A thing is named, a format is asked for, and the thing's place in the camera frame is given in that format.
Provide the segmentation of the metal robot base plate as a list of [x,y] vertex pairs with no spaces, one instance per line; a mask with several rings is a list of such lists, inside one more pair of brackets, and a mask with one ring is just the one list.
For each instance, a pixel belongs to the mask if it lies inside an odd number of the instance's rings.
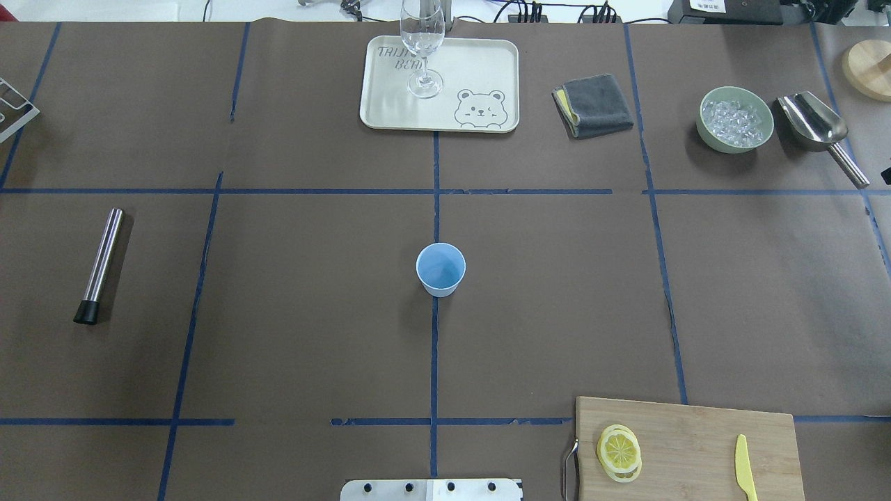
[[510,478],[354,479],[340,500],[523,500],[522,481]]

